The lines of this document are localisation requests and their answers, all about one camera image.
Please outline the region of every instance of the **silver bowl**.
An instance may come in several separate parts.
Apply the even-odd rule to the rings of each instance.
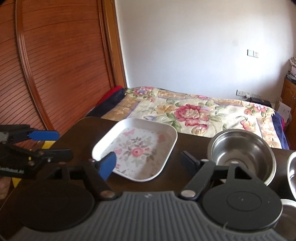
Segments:
[[[287,177],[291,192],[296,199],[296,152],[293,152],[288,158]]]
[[[289,199],[281,199],[283,212],[275,230],[288,241],[296,239],[296,202]]]
[[[276,172],[276,159],[271,148],[261,137],[245,130],[219,132],[208,145],[207,157],[222,166],[239,162],[265,185],[270,184]]]

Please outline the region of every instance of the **metal screw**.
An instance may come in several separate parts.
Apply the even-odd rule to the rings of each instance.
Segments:
[[[115,192],[111,190],[105,190],[100,193],[103,198],[113,198],[115,197]]]
[[[29,166],[34,166],[35,165],[35,162],[34,161],[28,161],[28,165]]]
[[[195,197],[196,193],[193,190],[183,190],[181,195],[186,198]]]

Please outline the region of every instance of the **bed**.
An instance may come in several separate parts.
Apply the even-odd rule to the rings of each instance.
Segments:
[[[210,138],[223,130],[244,129],[262,137],[270,147],[289,149],[282,117],[272,108],[242,100],[215,99],[154,87],[117,87],[87,116],[114,121],[141,118],[172,125],[181,133]]]

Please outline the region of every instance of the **floral tray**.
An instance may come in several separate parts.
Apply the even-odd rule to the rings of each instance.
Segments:
[[[158,176],[177,141],[170,125],[128,118],[118,122],[93,148],[92,157],[102,159],[114,151],[114,173],[136,182]]]

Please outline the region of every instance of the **gray plastic base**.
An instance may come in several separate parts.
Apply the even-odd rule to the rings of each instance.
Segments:
[[[193,201],[168,192],[124,192],[114,201],[101,202],[93,214],[74,228],[39,232],[23,227],[13,241],[276,241],[285,239],[275,230],[233,232],[211,222]]]

